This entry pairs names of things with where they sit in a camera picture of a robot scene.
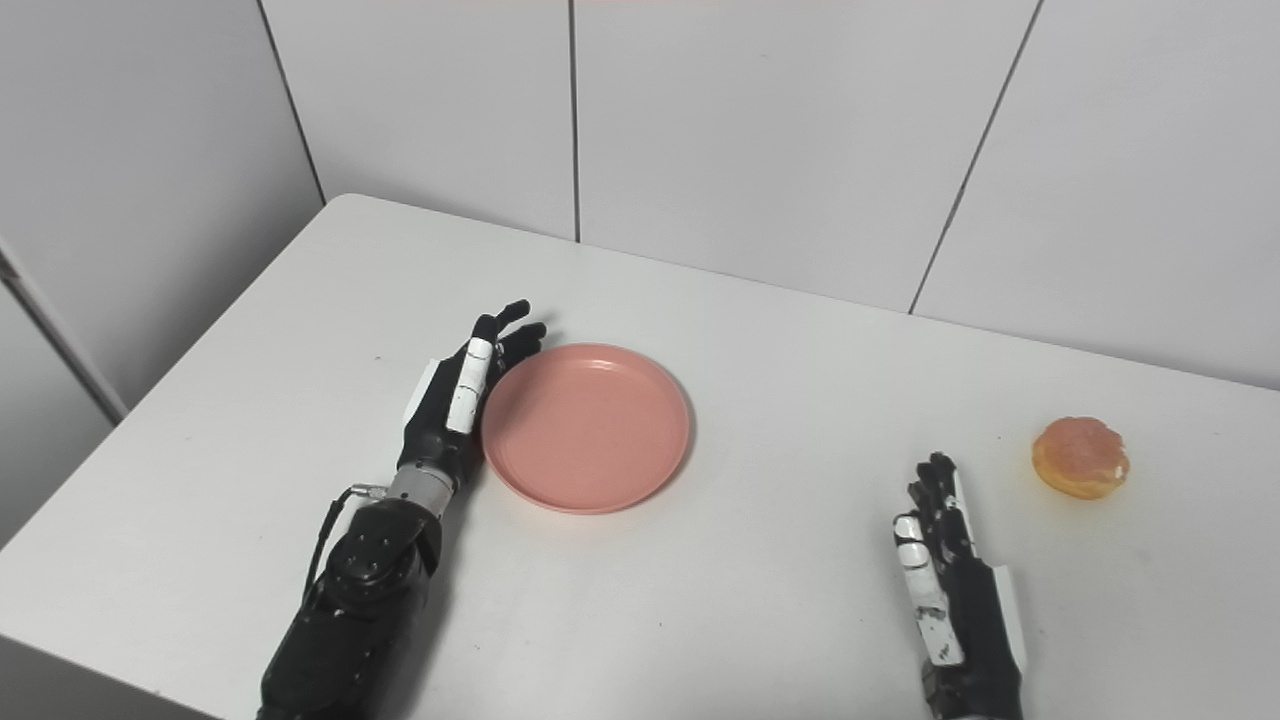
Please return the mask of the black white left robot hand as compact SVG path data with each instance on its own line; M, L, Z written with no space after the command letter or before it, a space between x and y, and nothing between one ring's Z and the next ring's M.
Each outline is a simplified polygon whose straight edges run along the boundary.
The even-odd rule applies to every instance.
M498 314L483 314L463 345L428 372L410 404L398 471L430 471L452 491L468 483L479 465L479 423L492 389L539 354L547 337L545 323L524 320L530 311L531 304L521 299Z

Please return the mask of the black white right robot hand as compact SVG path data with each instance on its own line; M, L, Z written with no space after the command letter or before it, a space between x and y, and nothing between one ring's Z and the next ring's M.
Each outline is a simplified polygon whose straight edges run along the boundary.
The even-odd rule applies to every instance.
M908 484L893 542L925 659L933 719L1023 719L1025 639L1012 578L980 557L954 460L933 452Z

